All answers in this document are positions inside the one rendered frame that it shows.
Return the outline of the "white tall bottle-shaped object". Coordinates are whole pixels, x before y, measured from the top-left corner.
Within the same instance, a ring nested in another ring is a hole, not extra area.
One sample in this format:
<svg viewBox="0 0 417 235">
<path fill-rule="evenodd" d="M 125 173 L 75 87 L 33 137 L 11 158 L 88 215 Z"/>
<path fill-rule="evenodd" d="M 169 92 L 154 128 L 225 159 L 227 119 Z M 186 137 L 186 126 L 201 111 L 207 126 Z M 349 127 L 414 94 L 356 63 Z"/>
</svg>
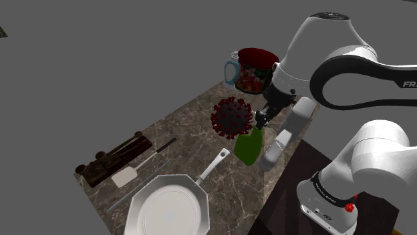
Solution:
<svg viewBox="0 0 417 235">
<path fill-rule="evenodd" d="M 259 168 L 262 171 L 269 172 L 275 166 L 286 147 L 294 142 L 306 127 L 316 105 L 308 97 L 301 97 L 291 108 L 277 130 L 277 136 L 259 160 Z"/>
</svg>

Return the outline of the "green bottle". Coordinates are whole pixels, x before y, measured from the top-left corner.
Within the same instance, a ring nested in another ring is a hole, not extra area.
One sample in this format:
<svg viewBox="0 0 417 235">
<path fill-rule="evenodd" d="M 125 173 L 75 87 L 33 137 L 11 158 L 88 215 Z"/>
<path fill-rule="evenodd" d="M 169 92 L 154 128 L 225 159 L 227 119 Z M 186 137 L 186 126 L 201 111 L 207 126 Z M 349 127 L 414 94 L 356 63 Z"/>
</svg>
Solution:
<svg viewBox="0 0 417 235">
<path fill-rule="evenodd" d="M 263 148 L 263 129 L 253 127 L 250 134 L 240 135 L 235 143 L 234 155 L 246 166 L 252 166 Z"/>
</svg>

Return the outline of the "dark brown wooden rack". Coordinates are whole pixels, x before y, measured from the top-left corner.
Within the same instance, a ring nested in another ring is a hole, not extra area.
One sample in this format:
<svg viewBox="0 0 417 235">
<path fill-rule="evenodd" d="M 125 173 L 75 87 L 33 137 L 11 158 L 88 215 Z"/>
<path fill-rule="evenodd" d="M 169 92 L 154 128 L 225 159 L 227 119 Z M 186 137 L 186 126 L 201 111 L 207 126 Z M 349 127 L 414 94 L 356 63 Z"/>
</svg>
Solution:
<svg viewBox="0 0 417 235">
<path fill-rule="evenodd" d="M 75 173 L 94 188 L 151 147 L 151 141 L 141 131 L 137 131 L 113 150 L 97 152 L 94 161 L 77 166 Z"/>
</svg>

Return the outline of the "dark red spiky ball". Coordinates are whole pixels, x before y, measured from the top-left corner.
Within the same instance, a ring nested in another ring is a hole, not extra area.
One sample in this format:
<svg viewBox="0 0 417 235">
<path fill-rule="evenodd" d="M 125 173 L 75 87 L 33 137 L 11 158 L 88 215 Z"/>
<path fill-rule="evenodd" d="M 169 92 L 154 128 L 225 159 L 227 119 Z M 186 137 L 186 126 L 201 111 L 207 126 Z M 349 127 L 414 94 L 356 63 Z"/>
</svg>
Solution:
<svg viewBox="0 0 417 235">
<path fill-rule="evenodd" d="M 249 103 L 243 98 L 228 97 L 213 106 L 211 125 L 220 137 L 233 140 L 236 136 L 248 134 L 253 128 L 253 114 Z"/>
</svg>

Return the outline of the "silver frying pan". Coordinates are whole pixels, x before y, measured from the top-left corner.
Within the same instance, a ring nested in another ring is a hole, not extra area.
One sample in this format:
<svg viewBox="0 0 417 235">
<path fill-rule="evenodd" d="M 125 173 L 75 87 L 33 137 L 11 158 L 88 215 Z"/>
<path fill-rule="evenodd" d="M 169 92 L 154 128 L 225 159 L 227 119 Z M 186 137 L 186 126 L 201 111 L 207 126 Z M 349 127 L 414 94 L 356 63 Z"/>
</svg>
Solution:
<svg viewBox="0 0 417 235">
<path fill-rule="evenodd" d="M 209 198 L 200 185 L 229 154 L 223 148 L 197 180 L 187 174 L 150 180 L 132 197 L 123 235 L 207 235 Z"/>
</svg>

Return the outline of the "dark robot stand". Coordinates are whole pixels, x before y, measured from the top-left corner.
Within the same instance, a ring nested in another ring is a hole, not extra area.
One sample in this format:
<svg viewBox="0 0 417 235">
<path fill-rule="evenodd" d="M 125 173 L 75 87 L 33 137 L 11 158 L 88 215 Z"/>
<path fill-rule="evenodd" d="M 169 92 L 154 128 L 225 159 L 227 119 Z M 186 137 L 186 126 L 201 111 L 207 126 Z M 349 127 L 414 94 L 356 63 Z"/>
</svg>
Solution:
<svg viewBox="0 0 417 235">
<path fill-rule="evenodd" d="M 301 140 L 247 235 L 331 235 L 300 210 L 297 184 L 326 167 L 330 159 Z M 402 235 L 394 231 L 398 209 L 362 192 L 356 199 L 354 235 Z"/>
</svg>

